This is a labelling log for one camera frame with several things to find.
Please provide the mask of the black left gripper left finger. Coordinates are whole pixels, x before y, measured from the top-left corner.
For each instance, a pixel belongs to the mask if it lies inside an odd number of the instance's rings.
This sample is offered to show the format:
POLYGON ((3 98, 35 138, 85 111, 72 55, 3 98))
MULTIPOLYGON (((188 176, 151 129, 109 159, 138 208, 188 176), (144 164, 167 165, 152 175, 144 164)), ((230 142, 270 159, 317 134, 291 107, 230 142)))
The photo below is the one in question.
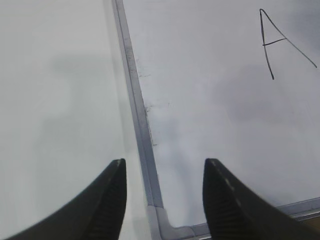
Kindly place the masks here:
POLYGON ((117 240, 127 205, 125 159, 116 159, 62 208, 12 240, 117 240))

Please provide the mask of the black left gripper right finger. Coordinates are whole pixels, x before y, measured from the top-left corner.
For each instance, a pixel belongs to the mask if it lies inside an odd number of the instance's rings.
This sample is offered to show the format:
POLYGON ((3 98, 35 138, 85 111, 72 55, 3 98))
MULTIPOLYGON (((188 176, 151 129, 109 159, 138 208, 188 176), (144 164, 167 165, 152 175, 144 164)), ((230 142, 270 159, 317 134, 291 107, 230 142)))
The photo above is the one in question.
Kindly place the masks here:
POLYGON ((202 203, 214 240, 318 240, 320 232, 273 207, 218 159, 204 163, 202 203))

